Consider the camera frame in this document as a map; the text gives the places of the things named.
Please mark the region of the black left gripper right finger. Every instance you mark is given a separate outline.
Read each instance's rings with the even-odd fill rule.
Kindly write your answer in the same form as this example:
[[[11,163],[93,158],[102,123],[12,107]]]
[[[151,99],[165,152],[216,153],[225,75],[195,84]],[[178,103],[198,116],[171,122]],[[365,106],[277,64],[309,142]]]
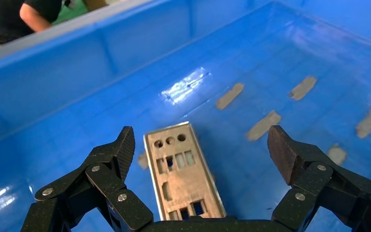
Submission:
[[[354,232],[371,232],[371,180],[335,164],[317,146],[293,140],[279,125],[269,129],[270,157],[291,186],[272,220],[303,232],[318,209],[331,211]]]

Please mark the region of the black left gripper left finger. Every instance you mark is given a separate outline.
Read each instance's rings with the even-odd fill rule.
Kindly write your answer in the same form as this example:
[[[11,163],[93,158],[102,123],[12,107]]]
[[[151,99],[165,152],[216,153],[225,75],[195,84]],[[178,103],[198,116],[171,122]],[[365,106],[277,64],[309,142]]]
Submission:
[[[36,192],[21,230],[69,232],[98,209],[114,231],[142,231],[153,213],[125,184],[134,150],[133,128],[124,126],[115,141],[93,148],[78,168]]]

